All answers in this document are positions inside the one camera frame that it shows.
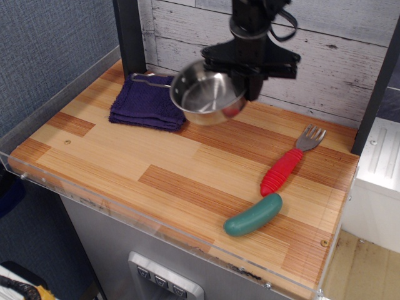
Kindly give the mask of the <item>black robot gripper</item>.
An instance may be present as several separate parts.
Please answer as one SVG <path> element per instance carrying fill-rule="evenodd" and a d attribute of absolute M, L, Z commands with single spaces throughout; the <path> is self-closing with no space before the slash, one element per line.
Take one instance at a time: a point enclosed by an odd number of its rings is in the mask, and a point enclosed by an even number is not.
<path fill-rule="evenodd" d="M 259 98 L 263 82 L 267 78 L 294 79 L 297 75 L 299 54 L 284 49 L 271 41 L 268 35 L 257 39 L 233 40 L 205 47 L 201 50 L 205 59 L 204 69 L 213 73 L 243 76 L 244 98 Z"/>

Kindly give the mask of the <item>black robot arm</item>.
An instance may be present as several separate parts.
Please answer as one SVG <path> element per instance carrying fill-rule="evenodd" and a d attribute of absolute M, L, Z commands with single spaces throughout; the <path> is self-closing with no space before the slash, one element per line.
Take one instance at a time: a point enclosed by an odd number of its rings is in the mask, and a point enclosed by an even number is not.
<path fill-rule="evenodd" d="M 233 1 L 229 27 L 234 39 L 202 49 L 204 67 L 215 73 L 226 73 L 245 87 L 244 97 L 256 100 L 268 78 L 294 79 L 301 56 L 275 44 L 296 34 L 298 22 L 284 7 L 290 1 Z M 277 36 L 271 25 L 280 15 L 292 24 L 294 31 Z"/>

